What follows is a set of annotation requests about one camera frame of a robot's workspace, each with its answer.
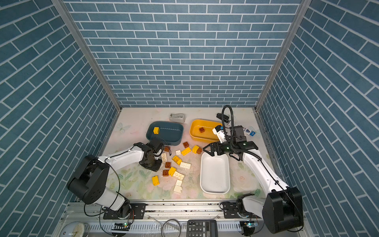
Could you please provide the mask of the cream 2x4 lego brick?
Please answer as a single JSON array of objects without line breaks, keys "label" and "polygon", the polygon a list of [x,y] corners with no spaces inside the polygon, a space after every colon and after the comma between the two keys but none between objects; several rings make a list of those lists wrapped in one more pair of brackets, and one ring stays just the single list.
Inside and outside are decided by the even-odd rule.
[{"label": "cream 2x4 lego brick", "polygon": [[161,154],[161,159],[162,159],[163,163],[167,162],[167,153],[166,152]]}]

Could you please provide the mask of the yellow lego brick front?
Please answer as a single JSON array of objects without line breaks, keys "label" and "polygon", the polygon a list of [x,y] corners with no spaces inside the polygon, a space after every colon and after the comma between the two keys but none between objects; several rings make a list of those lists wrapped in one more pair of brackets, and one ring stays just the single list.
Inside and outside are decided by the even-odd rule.
[{"label": "yellow lego brick front", "polygon": [[158,176],[152,177],[152,183],[154,186],[158,186],[160,184],[159,177]]}]

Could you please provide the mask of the yellow square lego brick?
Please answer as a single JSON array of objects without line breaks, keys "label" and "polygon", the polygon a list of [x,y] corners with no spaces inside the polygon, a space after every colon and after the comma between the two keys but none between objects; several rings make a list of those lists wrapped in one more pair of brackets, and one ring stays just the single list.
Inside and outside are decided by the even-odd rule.
[{"label": "yellow square lego brick", "polygon": [[160,128],[159,127],[154,127],[153,133],[154,134],[159,134],[159,132],[160,132]]}]

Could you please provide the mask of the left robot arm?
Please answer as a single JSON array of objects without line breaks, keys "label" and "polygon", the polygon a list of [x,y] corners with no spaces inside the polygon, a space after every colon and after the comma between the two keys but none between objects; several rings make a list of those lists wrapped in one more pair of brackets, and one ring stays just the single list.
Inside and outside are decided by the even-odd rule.
[{"label": "left robot arm", "polygon": [[107,186],[109,176],[113,173],[119,178],[117,171],[131,164],[157,172],[162,165],[160,156],[164,148],[161,141],[153,139],[146,144],[135,143],[111,155],[87,155],[69,178],[67,189],[85,204],[98,204],[101,211],[113,212],[116,219],[128,218],[132,212],[130,201],[120,191]]}]

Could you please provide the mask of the yellow plastic bin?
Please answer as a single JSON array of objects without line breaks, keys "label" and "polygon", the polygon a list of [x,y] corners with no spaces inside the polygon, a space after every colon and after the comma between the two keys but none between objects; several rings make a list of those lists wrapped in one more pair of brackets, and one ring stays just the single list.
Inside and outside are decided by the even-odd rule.
[{"label": "yellow plastic bin", "polygon": [[196,119],[192,122],[190,127],[190,136],[193,140],[204,143],[212,143],[219,141],[217,135],[213,133],[213,129],[222,125],[220,122],[211,121],[211,120],[203,120]]}]

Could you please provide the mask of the white plastic bin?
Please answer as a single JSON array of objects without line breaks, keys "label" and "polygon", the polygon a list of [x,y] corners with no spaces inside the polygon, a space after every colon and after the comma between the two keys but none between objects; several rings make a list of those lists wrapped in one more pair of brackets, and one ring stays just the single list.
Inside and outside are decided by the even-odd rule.
[{"label": "white plastic bin", "polygon": [[203,153],[200,167],[200,187],[208,194],[224,195],[231,188],[229,158],[226,154],[211,156]]}]

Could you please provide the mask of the yellow lego brick centre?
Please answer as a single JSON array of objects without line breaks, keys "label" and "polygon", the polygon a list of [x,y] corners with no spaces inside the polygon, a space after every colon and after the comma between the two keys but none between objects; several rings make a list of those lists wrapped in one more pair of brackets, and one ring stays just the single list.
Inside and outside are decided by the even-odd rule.
[{"label": "yellow lego brick centre", "polygon": [[170,176],[173,176],[175,172],[176,172],[176,168],[171,167],[171,168],[169,169],[169,172],[168,172],[168,173],[169,173]]}]

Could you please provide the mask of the yellow 2x4 lego brick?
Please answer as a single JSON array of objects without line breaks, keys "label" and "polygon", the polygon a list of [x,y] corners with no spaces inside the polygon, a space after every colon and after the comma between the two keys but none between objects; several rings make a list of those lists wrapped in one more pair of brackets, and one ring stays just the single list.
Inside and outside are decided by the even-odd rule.
[{"label": "yellow 2x4 lego brick", "polygon": [[181,151],[181,154],[182,154],[183,156],[186,156],[186,155],[188,155],[191,151],[192,151],[191,148],[190,148],[190,147],[187,147],[187,148],[185,148],[184,150]]}]

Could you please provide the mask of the white 2x4 lego brick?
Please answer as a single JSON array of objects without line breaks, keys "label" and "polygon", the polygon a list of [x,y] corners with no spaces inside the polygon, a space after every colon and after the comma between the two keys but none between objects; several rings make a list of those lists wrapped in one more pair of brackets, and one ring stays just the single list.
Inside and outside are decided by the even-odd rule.
[{"label": "white 2x4 lego brick", "polygon": [[185,168],[185,169],[190,169],[191,164],[190,163],[186,163],[186,162],[181,162],[180,163],[180,167]]}]

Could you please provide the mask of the yellow curved lego brick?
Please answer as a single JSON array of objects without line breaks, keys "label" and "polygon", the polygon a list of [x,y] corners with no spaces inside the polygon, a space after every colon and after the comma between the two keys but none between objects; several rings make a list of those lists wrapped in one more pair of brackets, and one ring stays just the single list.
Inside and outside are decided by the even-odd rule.
[{"label": "yellow curved lego brick", "polygon": [[178,156],[174,156],[172,160],[177,164],[180,165],[182,163],[182,160]]}]

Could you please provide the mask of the dark teal plastic bin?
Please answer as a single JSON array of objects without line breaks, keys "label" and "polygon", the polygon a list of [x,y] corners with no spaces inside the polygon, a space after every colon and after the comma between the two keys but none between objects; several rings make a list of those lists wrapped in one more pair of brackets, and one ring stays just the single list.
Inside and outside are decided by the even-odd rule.
[{"label": "dark teal plastic bin", "polygon": [[[154,128],[159,128],[159,134],[154,134]],[[151,141],[158,138],[166,145],[177,146],[182,141],[184,127],[180,123],[169,121],[154,121],[150,124],[146,138]]]}]

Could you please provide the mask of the cream lego brick front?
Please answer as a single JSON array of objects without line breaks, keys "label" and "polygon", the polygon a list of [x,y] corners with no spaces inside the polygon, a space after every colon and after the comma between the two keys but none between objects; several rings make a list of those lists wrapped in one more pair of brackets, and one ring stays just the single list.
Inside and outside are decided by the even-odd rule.
[{"label": "cream lego brick front", "polygon": [[182,189],[182,181],[177,180],[173,191],[180,194],[182,192]]}]

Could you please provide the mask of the black calculator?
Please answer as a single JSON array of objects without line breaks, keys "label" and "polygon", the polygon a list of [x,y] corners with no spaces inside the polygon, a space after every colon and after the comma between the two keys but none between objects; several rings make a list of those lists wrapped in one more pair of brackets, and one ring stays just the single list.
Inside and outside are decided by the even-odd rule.
[{"label": "black calculator", "polygon": [[189,220],[186,237],[218,237],[216,220]]}]

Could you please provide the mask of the white round clock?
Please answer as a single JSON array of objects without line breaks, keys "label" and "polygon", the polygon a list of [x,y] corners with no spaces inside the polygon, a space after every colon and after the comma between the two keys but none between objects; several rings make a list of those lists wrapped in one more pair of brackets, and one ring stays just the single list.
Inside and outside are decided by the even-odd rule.
[{"label": "white round clock", "polygon": [[66,225],[60,232],[60,237],[88,237],[87,224],[83,222],[72,222]]}]

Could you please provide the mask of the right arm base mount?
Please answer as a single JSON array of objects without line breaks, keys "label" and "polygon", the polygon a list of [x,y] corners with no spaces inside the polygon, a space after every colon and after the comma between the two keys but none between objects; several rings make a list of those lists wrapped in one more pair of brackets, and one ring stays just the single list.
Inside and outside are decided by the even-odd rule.
[{"label": "right arm base mount", "polygon": [[221,209],[225,219],[237,219],[237,218],[248,218],[253,219],[257,216],[251,212],[246,212],[238,207],[235,202],[223,201],[219,203],[219,208]]}]

